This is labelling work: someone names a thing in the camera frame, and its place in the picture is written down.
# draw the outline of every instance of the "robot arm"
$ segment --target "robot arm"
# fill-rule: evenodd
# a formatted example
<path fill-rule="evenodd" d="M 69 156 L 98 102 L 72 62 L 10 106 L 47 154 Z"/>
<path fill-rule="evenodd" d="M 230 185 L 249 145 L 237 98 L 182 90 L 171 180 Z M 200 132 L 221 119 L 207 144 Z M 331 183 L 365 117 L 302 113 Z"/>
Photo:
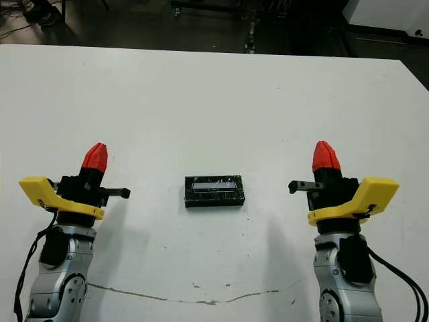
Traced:
<path fill-rule="evenodd" d="M 314 151 L 315 182 L 292 181 L 306 191 L 308 222 L 317 226 L 314 272 L 320 286 L 320 320 L 382 322 L 374 295 L 375 269 L 361 224 L 384 211 L 399 185 L 386 178 L 343 178 L 334 150 L 324 141 Z"/>
<path fill-rule="evenodd" d="M 56 224 L 38 234 L 46 234 L 39 259 L 39 275 L 33 283 L 26 322 L 78 322 L 86 296 L 86 276 L 93 258 L 95 220 L 102 219 L 102 206 L 110 196 L 129 198 L 128 189 L 105 189 L 100 184 L 107 165 L 107 149 L 96 144 L 85 156 L 78 176 L 63 176 L 55 183 L 44 177 L 27 177 L 19 184 L 30 201 L 54 212 Z M 19 294 L 23 274 L 15 296 L 15 313 L 22 321 Z"/>

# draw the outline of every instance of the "table surface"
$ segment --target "table surface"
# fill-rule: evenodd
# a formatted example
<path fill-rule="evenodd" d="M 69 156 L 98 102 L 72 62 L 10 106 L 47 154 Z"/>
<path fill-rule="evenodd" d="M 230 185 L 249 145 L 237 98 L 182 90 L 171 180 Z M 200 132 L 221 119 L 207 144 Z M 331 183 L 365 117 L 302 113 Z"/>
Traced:
<path fill-rule="evenodd" d="M 287 188 L 312 180 L 318 140 L 345 176 L 401 184 L 363 234 L 429 290 L 429 92 L 401 62 L 54 46 L 0 46 L 0 62 L 2 321 L 51 219 L 17 182 L 76 174 L 96 142 L 103 186 L 131 198 L 96 225 L 81 321 L 319 321 L 317 232 Z M 184 177 L 217 174 L 243 176 L 245 204 L 185 209 Z M 385 320 L 413 321 L 412 292 L 375 266 Z M 37 273 L 36 256 L 25 308 Z"/>

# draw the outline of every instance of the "brown stain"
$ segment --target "brown stain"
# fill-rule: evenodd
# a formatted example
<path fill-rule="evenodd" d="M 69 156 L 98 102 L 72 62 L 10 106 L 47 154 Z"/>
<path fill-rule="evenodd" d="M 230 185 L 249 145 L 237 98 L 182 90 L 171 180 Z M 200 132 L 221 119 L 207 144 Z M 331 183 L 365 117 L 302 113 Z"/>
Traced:
<path fill-rule="evenodd" d="M 153 297 L 151 295 L 146 295 L 146 294 L 141 294 L 141 293 L 127 292 L 126 290 L 117 290 L 113 287 L 104 287 L 104 286 L 96 285 L 93 283 L 88 283 L 88 285 L 91 285 L 92 287 L 95 287 L 95 288 L 99 288 L 101 290 L 111 290 L 112 292 L 116 292 L 116 293 L 134 295 L 135 297 L 145 297 L 147 299 L 153 299 L 153 300 L 159 300 L 159 301 L 168 301 L 168 299 L 164 299 L 162 297 Z"/>
<path fill-rule="evenodd" d="M 216 305 L 217 301 L 211 300 L 210 302 L 206 301 L 197 301 L 196 304 L 205 304 L 205 305 Z"/>
<path fill-rule="evenodd" d="M 288 287 L 286 287 L 283 290 L 266 290 L 263 292 L 254 292 L 254 293 L 248 293 L 248 294 L 244 294 L 241 295 L 239 297 L 235 297 L 231 300 L 227 300 L 227 301 L 215 301 L 215 300 L 211 300 L 211 301 L 196 301 L 196 302 L 192 302 L 192 301 L 183 301 L 183 300 L 172 300 L 172 299 L 167 299 L 167 298 L 163 298 L 163 297 L 154 297 L 151 295 L 146 295 L 146 294 L 141 294 L 141 293 L 135 293 L 135 292 L 128 292 L 126 290 L 117 290 L 116 288 L 113 287 L 105 287 L 105 286 L 101 286 L 101 285 L 97 285 L 97 284 L 93 284 L 93 283 L 88 283 L 88 285 L 95 287 L 95 288 L 99 288 L 101 290 L 109 290 L 111 292 L 116 292 L 116 293 L 121 293 L 121 294 L 126 294 L 126 295 L 133 295 L 135 297 L 143 297 L 146 299 L 152 299 L 152 300 L 159 300 L 159 301 L 168 301 L 168 302 L 174 302 L 174 303 L 186 303 L 186 304 L 203 304 L 203 305 L 210 305 L 210 306 L 214 306 L 217 303 L 232 303 L 234 301 L 238 301 L 247 297 L 255 297 L 257 295 L 263 295 L 263 294 L 270 294 L 270 293 L 279 293 L 280 291 L 287 291 L 288 289 L 292 288 L 293 286 L 295 286 L 296 284 L 298 284 L 299 282 L 301 282 L 302 280 L 304 280 L 304 278 L 301 278 L 297 281 L 295 281 L 295 283 L 292 283 L 291 285 L 289 285 Z"/>

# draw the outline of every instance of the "yellow plastic part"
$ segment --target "yellow plastic part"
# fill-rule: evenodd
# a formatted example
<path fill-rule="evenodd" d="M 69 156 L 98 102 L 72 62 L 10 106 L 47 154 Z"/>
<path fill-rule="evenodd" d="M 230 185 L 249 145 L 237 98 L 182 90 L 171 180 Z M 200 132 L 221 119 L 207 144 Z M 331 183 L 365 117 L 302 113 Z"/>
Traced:
<path fill-rule="evenodd" d="M 98 220 L 102 219 L 105 214 L 101 208 L 61 198 L 55 193 L 48 179 L 44 176 L 28 176 L 21 180 L 19 185 L 30 201 L 36 206 L 57 208 L 59 211 L 83 213 L 93 216 Z"/>
<path fill-rule="evenodd" d="M 370 206 L 373 207 L 371 215 L 381 213 L 386 209 L 398 188 L 399 184 L 395 180 L 368 176 L 362 180 L 352 200 L 336 207 L 309 212 L 308 223 L 315 226 L 318 221 L 324 219 L 355 218 L 354 214 L 370 211 Z"/>

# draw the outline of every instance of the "black cable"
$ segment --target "black cable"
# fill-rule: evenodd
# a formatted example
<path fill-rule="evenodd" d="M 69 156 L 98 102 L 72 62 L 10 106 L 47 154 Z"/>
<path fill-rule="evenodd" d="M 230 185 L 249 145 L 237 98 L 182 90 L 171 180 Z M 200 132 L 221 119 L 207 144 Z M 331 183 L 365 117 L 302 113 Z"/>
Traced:
<path fill-rule="evenodd" d="M 33 254 L 36 252 L 36 250 L 38 248 L 38 242 L 39 242 L 40 238 L 45 236 L 51 230 L 52 226 L 55 223 L 56 216 L 57 216 L 57 210 L 54 211 L 54 217 L 52 218 L 49 226 L 47 226 L 47 228 L 43 229 L 42 231 L 38 232 L 36 239 L 33 241 L 33 244 L 29 249 L 27 259 L 25 260 L 24 267 L 22 269 L 21 275 L 19 276 L 18 285 L 16 286 L 16 291 L 15 291 L 15 302 L 13 304 L 13 312 L 16 314 L 18 322 L 23 321 L 21 300 L 19 299 L 19 296 L 21 295 L 21 291 L 22 291 L 22 288 L 24 286 L 25 271 L 27 270 L 27 266 L 28 266 L 30 258 L 33 256 Z"/>
<path fill-rule="evenodd" d="M 28 28 L 30 25 L 25 25 L 24 27 L 20 27 L 20 28 L 16 28 L 16 29 L 12 29 L 9 30 L 8 32 L 5 32 L 3 34 L 0 34 L 0 40 L 5 39 L 7 37 L 9 37 L 12 33 L 17 32 L 18 30 L 22 30 L 25 28 Z"/>
<path fill-rule="evenodd" d="M 423 290 L 418 286 L 416 282 L 414 282 L 407 274 L 393 266 L 392 264 L 386 262 L 383 258 L 378 256 L 376 253 L 373 252 L 371 248 L 368 248 L 368 253 L 371 255 L 371 257 L 379 262 L 381 265 L 384 265 L 387 269 L 389 269 L 394 274 L 398 275 L 400 278 L 402 278 L 408 285 L 410 285 L 411 289 L 414 292 L 414 295 L 416 296 L 417 300 L 417 317 L 420 318 L 420 301 L 418 298 L 418 294 L 422 297 L 423 302 L 423 315 L 422 315 L 422 322 L 427 322 L 428 315 L 429 315 L 429 305 L 428 305 L 428 299 L 426 298 L 426 295 L 424 294 Z"/>

